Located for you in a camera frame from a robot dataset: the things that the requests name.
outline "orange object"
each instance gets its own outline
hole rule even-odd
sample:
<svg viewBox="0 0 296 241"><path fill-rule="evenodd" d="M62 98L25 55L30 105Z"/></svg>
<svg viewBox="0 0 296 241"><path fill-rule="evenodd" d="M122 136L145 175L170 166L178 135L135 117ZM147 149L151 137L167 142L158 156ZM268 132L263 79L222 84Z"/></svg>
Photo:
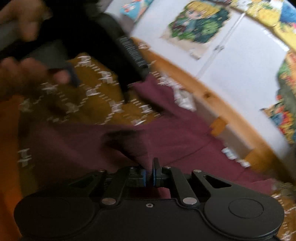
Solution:
<svg viewBox="0 0 296 241"><path fill-rule="evenodd" d="M20 233L13 211L21 200L17 167L17 127L21 98L0 102L0 241L17 241Z"/></svg>

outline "cartoon character's blonde hair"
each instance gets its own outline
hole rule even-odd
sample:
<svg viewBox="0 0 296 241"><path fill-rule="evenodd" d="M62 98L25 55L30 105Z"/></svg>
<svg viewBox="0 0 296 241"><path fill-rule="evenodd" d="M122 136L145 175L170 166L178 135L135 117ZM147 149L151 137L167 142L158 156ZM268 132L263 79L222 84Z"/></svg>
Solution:
<svg viewBox="0 0 296 241"><path fill-rule="evenodd" d="M206 11L206 13L202 16L203 18L208 18L216 14L220 10L219 8L214 7L211 4L201 2L201 1L192 1L189 4L187 4L185 8L187 8L188 10L197 11L197 12Z"/></svg>

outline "maroon cloth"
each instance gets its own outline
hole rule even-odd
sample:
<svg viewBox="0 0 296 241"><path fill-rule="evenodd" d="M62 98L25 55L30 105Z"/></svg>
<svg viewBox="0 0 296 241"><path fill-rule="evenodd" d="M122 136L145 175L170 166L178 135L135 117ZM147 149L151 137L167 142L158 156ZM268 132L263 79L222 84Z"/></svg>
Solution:
<svg viewBox="0 0 296 241"><path fill-rule="evenodd" d="M206 123L174 103L170 87L158 85L152 75L133 87L140 98L161 112L160 118L138 126L35 125L26 146L41 186L97 169L116 172L141 164L151 170L152 159L158 157L162 166L171 165L183 173L201 169L262 193L271 192L272 180L229 160L221 152L222 142L210 134Z"/></svg>

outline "white surface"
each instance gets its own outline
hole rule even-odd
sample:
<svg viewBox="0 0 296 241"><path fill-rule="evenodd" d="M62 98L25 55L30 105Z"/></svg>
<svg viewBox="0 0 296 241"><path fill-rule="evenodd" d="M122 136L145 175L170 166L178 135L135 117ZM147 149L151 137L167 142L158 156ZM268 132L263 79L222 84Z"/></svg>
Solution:
<svg viewBox="0 0 296 241"><path fill-rule="evenodd" d="M131 0L114 0L107 12L120 16L123 4ZM284 158L289 146L276 126L259 109L274 104L278 84L276 73L286 49L275 41L268 30L248 17L224 44L225 49L215 55L214 48L236 24L241 13L231 10L231 19L213 39L208 51L199 60L189 53L161 39L167 25L190 0L154 0L134 28L132 36L147 42L151 49L181 67L228 102L262 135L279 158Z"/></svg>

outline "human hand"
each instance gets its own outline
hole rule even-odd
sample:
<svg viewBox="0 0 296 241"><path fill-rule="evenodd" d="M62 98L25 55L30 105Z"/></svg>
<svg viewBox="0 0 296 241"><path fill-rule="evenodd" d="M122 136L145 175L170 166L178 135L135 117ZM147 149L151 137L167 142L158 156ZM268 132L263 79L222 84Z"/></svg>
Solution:
<svg viewBox="0 0 296 241"><path fill-rule="evenodd" d="M69 81L68 71L50 73L41 62L33 58L17 62L10 57L0 62L0 100L7 100L14 94L30 94L44 82L66 84Z"/></svg>
<svg viewBox="0 0 296 241"><path fill-rule="evenodd" d="M50 10L42 0L11 0L0 11L0 24L18 21L19 33L25 42L37 38L43 20L50 18Z"/></svg>

